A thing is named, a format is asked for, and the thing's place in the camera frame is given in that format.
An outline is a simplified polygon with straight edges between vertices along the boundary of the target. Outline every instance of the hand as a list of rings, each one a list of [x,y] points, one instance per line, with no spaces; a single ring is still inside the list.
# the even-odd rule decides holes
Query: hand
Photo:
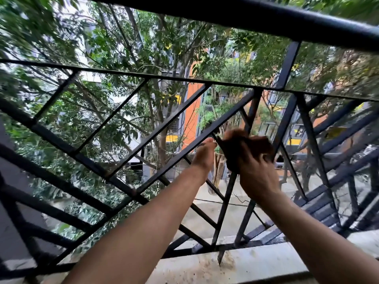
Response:
[[[213,142],[211,137],[203,141],[196,149],[196,154],[191,166],[200,167],[205,172],[205,175],[207,175],[213,168],[216,146],[217,144]]]
[[[279,177],[274,164],[264,159],[263,154],[256,160],[249,148],[241,143],[243,154],[238,159],[240,184],[246,194],[258,204],[280,194]]]

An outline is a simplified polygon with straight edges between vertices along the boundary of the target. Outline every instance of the person's right arm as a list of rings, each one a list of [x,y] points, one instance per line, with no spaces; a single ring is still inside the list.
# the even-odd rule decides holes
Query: person's right arm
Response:
[[[274,165],[244,146],[240,183],[291,242],[320,284],[379,283],[379,262],[294,204],[279,188]]]

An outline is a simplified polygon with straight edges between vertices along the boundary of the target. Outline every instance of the person's right hand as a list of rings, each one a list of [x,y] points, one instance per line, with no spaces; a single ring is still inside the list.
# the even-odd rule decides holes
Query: person's right hand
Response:
[[[263,154],[256,160],[244,142],[241,146],[243,154],[238,158],[239,180],[246,194],[258,204],[280,194],[279,177],[274,164],[264,160]]]

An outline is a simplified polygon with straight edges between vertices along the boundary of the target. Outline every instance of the metal grille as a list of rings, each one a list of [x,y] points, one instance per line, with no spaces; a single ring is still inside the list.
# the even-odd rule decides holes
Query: metal grille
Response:
[[[143,5],[135,4],[135,6],[133,7],[143,7]],[[161,8],[161,6],[149,7],[149,8],[143,7],[142,9],[150,9],[151,11],[157,11],[158,9],[156,8]],[[290,16],[286,15],[288,13],[288,9],[279,8],[278,10],[280,10],[280,12],[282,12],[283,15],[287,16],[287,18],[294,18],[294,15],[290,15]],[[188,14],[184,12],[183,16],[188,17]],[[319,23],[321,23],[321,19],[324,17],[317,15],[317,16],[313,16],[313,18],[315,18],[313,25],[318,25]],[[214,20],[208,20],[208,21],[212,21],[213,23],[224,24],[224,20],[220,21],[220,19],[216,17],[214,18]],[[335,24],[334,25],[329,24],[325,26],[326,26],[325,28],[328,29],[328,32],[339,29],[338,31],[339,34],[337,34],[339,36],[341,36],[341,34],[345,33],[347,30],[345,27],[337,28]],[[285,33],[283,33],[282,31],[279,32],[278,30],[274,30],[274,29],[266,30],[265,28],[260,28],[260,30],[267,31],[269,33],[277,33],[280,35],[285,35]],[[350,34],[349,36],[353,35],[352,30],[353,29],[348,29],[349,34]],[[313,33],[310,36],[307,36],[304,33],[301,33],[298,36],[297,35],[294,36],[294,33],[291,33],[289,37],[292,37],[293,39],[296,39],[296,40],[299,40],[302,37],[304,37],[305,40],[311,40],[315,42],[316,41],[325,42],[331,45],[343,45],[343,46],[354,47],[354,48],[377,50],[378,48],[377,44],[379,43],[378,42],[379,34],[377,35],[373,34],[373,35],[368,36],[368,33],[367,33],[367,36],[366,36],[365,32],[361,33],[359,31],[359,28],[355,28],[354,30],[357,30],[356,34],[361,38],[358,37],[358,38],[354,38],[353,40],[350,39],[349,41],[346,41],[345,43],[341,43],[341,42],[344,42],[344,40],[346,40],[346,37],[338,38],[336,37],[337,35],[327,34],[327,33],[323,33],[322,36],[330,35],[331,36],[330,40],[329,39],[324,40],[321,37],[317,39],[317,34],[313,34]],[[12,64],[25,65],[25,66],[49,67],[49,68],[58,68],[58,69],[73,71],[72,75],[58,87],[56,92],[51,96],[51,98],[46,102],[46,104],[42,107],[42,109],[40,109],[40,111],[33,118],[31,118],[25,112],[16,108],[13,104],[11,104],[10,102],[4,99],[0,100],[0,110],[3,113],[10,116],[11,118],[13,118],[14,120],[16,120],[17,122],[19,122],[20,124],[22,124],[23,126],[27,127],[28,129],[36,133],[37,135],[39,135],[44,140],[48,141],[50,144],[52,144],[53,146],[55,146],[56,148],[58,148],[65,154],[67,154],[69,157],[73,158],[78,163],[81,163],[86,168],[90,169],[95,174],[102,177],[108,183],[111,183],[112,185],[120,189],[122,192],[126,194],[126,197],[119,205],[117,205],[114,208],[111,208],[110,206],[102,203],[102,201],[93,198],[92,196],[88,195],[86,192],[75,187],[73,184],[62,180],[59,176],[51,172],[48,172],[46,169],[39,167],[33,162],[30,162],[25,157],[18,155],[11,149],[3,145],[0,145],[0,157],[6,159],[12,164],[23,169],[24,171],[31,173],[37,178],[41,178],[42,180],[61,189],[62,191],[67,192],[70,195],[76,197],[78,200],[81,200],[84,203],[96,208],[98,211],[104,213],[104,217],[99,222],[91,225],[61,210],[58,210],[54,208],[53,206],[37,198],[34,198],[20,190],[17,190],[14,187],[7,185],[7,183],[5,183],[3,179],[1,178],[0,179],[1,180],[0,201],[2,202],[3,206],[7,210],[7,213],[9,214],[15,227],[20,233],[31,256],[35,259],[38,265],[35,268],[18,269],[18,270],[12,270],[12,271],[8,270],[4,265],[2,265],[0,267],[0,271],[1,271],[0,279],[11,279],[11,278],[17,278],[17,277],[30,277],[30,276],[32,277],[36,275],[46,275],[46,274],[69,271],[74,266],[75,263],[59,264],[59,262],[62,259],[64,259],[67,255],[69,255],[83,241],[85,241],[90,235],[95,233],[99,228],[101,228],[104,224],[106,224],[109,219],[114,217],[123,208],[129,205],[132,201],[138,202],[141,205],[145,205],[146,203],[148,203],[149,202],[148,199],[145,198],[142,195],[142,193],[145,190],[147,190],[156,181],[162,182],[165,186],[169,185],[169,181],[167,181],[167,179],[163,177],[165,173],[170,171],[170,169],[172,169],[172,167],[177,165],[182,159],[186,161],[187,163],[191,163],[188,157],[188,154],[192,150],[194,150],[208,136],[212,136],[217,140],[218,138],[216,137],[214,132],[217,131],[217,129],[222,124],[224,124],[228,119],[233,117],[235,114],[241,114],[242,118],[245,121],[244,129],[246,132],[249,133],[252,129],[253,121],[255,119],[257,109],[258,109],[258,104],[264,90],[269,90],[269,91],[274,91],[274,92],[287,92],[291,94],[288,104],[286,106],[286,109],[284,111],[284,114],[282,115],[281,122],[273,138],[273,146],[274,146],[275,154],[272,156],[272,159],[274,159],[275,155],[278,152],[280,152],[284,158],[284,161],[289,164],[288,169],[291,175],[293,176],[293,180],[298,189],[298,192],[295,194],[294,202],[298,206],[302,207],[307,213],[311,214],[313,217],[320,220],[325,225],[331,227],[331,229],[334,229],[336,232],[340,233],[341,235],[345,237],[347,237],[349,233],[351,233],[354,229],[355,230],[367,229],[372,224],[372,219],[375,217],[375,215],[379,211],[379,201],[375,200],[375,197],[378,195],[378,192],[379,192],[379,188],[378,188],[379,187],[378,186],[379,149],[376,148],[372,150],[371,152],[363,155],[361,158],[359,158],[357,161],[353,163],[346,163],[346,161],[350,159],[351,157],[353,157],[354,155],[356,155],[358,152],[364,150],[367,147],[367,145],[371,144],[373,141],[378,139],[378,135],[377,134],[370,135],[368,138],[365,139],[365,141],[361,143],[356,143],[347,151],[339,154],[337,157],[331,159],[327,163],[324,161],[323,156],[327,154],[329,151],[331,151],[332,149],[334,149],[339,144],[343,143],[346,139],[348,139],[349,137],[351,137],[352,135],[360,131],[362,128],[372,123],[373,121],[377,120],[379,117],[379,109],[374,109],[370,114],[364,116],[358,122],[352,124],[346,130],[340,133],[337,137],[330,139],[323,144],[319,144],[317,141],[317,138],[321,133],[325,132],[329,127],[333,126],[337,121],[339,121],[345,115],[350,113],[353,109],[355,109],[358,105],[360,105],[364,100],[357,99],[357,98],[345,98],[346,100],[349,100],[349,102],[346,105],[341,107],[336,112],[330,114],[328,118],[325,119],[322,123],[320,123],[316,127],[313,127],[312,121],[309,116],[310,110],[315,108],[317,105],[320,105],[320,103],[322,103],[327,97],[340,98],[340,99],[344,99],[344,98],[338,97],[338,96],[317,95],[317,94],[311,94],[307,92],[295,92],[295,91],[285,89],[285,86],[288,81],[292,66],[294,64],[296,55],[300,47],[300,44],[301,44],[300,41],[293,41],[288,46],[287,55],[284,58],[282,69],[280,71],[280,75],[278,77],[278,81],[275,87],[263,87],[263,86],[256,86],[256,85],[245,85],[245,84],[242,85],[242,84],[227,83],[227,82],[193,80],[193,79],[186,79],[186,78],[175,78],[175,77],[170,77],[170,76],[153,76],[153,75],[147,75],[143,73],[107,71],[107,70],[93,69],[93,68],[65,66],[65,65],[60,65],[60,64],[46,64],[46,63],[37,63],[37,62],[29,62],[29,61],[14,61],[14,60],[8,60],[8,59],[1,59],[0,63],[2,64],[12,63]],[[114,112],[110,114],[108,118],[80,146],[73,147],[70,144],[64,142],[59,137],[57,137],[54,133],[52,133],[46,127],[40,125],[38,123],[38,120],[49,109],[49,107],[52,104],[54,104],[56,100],[59,99],[59,96],[62,94],[65,88],[69,85],[71,81],[74,80],[74,78],[81,71],[136,76],[143,79],[143,81],[140,83],[139,86],[135,88],[135,90],[133,90],[133,92],[131,92],[128,95],[126,100],[117,109],[115,109]],[[199,90],[197,90],[197,92],[195,92],[191,97],[189,97],[185,102],[183,102],[178,107],[178,109],[175,110],[174,113],[172,113],[167,119],[165,119],[163,123],[161,123],[147,138],[145,138],[124,159],[123,163],[120,166],[112,170],[105,170],[104,168],[97,165],[91,159],[85,157],[81,153],[81,150],[89,142],[92,141],[92,139],[96,136],[96,134],[151,79],[187,81],[187,82],[195,81],[197,83],[202,83],[203,86]],[[192,141],[192,143],[190,143],[182,151],[174,155],[163,168],[161,168],[153,176],[151,176],[147,181],[145,181],[145,183],[143,183],[138,189],[136,190],[132,189],[130,186],[128,186],[127,184],[125,184],[124,182],[120,181],[117,178],[116,173],[124,165],[126,165],[130,161],[130,159],[132,159],[135,155],[137,155],[146,145],[148,145],[152,141],[152,139],[155,136],[157,136],[164,128],[169,126],[172,121],[177,120],[178,116],[186,108],[188,108],[194,101],[196,101],[209,87],[211,87],[212,85],[217,85],[217,84],[225,85],[225,86],[234,86],[234,87],[245,87],[245,88],[248,88],[249,91],[227,113],[225,113],[219,119],[211,123],[211,125],[208,128],[206,128],[194,141]],[[248,103],[250,103],[250,109],[249,109],[249,112],[246,113],[244,111],[244,106]],[[302,123],[304,124],[304,130],[307,135],[308,146],[312,151],[314,163],[317,166],[317,170],[320,174],[320,178],[322,179],[322,183],[323,183],[316,189],[311,190],[309,193],[306,193],[304,191],[301,185],[301,182],[299,181],[296,175],[296,171],[290,160],[290,156],[288,155],[287,150],[285,149],[285,145],[283,144],[283,140],[286,138],[286,133],[288,131],[291,119],[295,112],[300,113]],[[358,203],[357,190],[355,188],[353,175],[355,172],[357,172],[358,170],[368,165],[370,166],[371,191],[365,196],[363,201]],[[337,168],[338,168],[337,173],[333,177],[329,178],[327,173]],[[281,231],[279,229],[270,229],[270,228],[274,228],[274,224],[271,221],[264,222],[260,218],[259,220],[261,221],[262,224],[258,226],[256,229],[254,229],[253,231],[250,231],[249,233],[245,233],[245,229],[247,227],[249,219],[252,217],[252,214],[255,214],[255,216],[253,217],[258,217],[258,215],[254,211],[255,201],[250,200],[249,205],[246,209],[246,213],[242,220],[242,223],[240,224],[238,233],[235,237],[234,243],[217,244],[221,226],[225,218],[226,210],[230,201],[230,197],[232,195],[232,190],[233,190],[233,186],[236,179],[237,179],[237,174],[232,173],[229,179],[229,183],[226,188],[225,195],[223,195],[219,191],[219,189],[214,186],[213,183],[211,183],[209,180],[207,181],[207,184],[222,200],[222,207],[221,207],[217,222],[213,221],[208,215],[206,215],[205,212],[203,212],[195,204],[191,205],[191,208],[197,214],[199,214],[205,221],[207,221],[212,227],[215,228],[215,233],[213,235],[211,244],[207,243],[204,239],[202,239],[197,234],[195,234],[190,229],[188,229],[187,227],[181,224],[181,226],[179,227],[179,230],[182,231],[184,235],[170,244],[170,246],[164,253],[163,258],[172,258],[172,257],[208,253],[208,252],[219,252],[218,261],[220,263],[222,256],[226,250],[243,248],[243,247],[253,247],[253,246],[266,245],[266,244],[285,241],[283,238],[280,237]],[[341,221],[338,216],[338,211],[334,204],[332,189],[335,186],[342,185],[344,183],[347,183],[349,187],[349,194],[351,197],[353,213],[343,222],[343,224],[341,224]],[[72,225],[73,227],[76,227],[82,230],[84,234],[76,240],[69,240],[61,235],[58,235],[46,229],[42,229],[30,223],[27,223],[26,220],[23,219],[16,203],[27,205],[29,207],[32,207],[35,210],[40,211],[41,213],[44,213],[64,223]],[[365,209],[368,206],[370,206],[371,208],[368,211],[365,211]],[[259,238],[257,240],[257,236],[267,231],[268,229],[270,229],[269,232],[266,233],[264,237]],[[35,244],[33,240],[34,237],[37,237],[45,241],[59,245],[61,247],[64,247],[65,251],[56,257],[49,254],[45,254],[38,250],[38,246]],[[189,239],[193,239],[197,241],[197,244],[192,248],[177,249],[181,244],[183,244],[185,241]]]

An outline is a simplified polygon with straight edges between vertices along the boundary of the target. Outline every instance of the forearm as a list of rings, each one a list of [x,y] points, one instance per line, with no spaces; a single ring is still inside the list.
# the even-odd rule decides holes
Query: forearm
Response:
[[[278,192],[261,202],[320,284],[378,283],[379,264]]]
[[[206,173],[200,167],[183,171],[152,201],[91,248],[65,284],[146,282],[204,183]]]

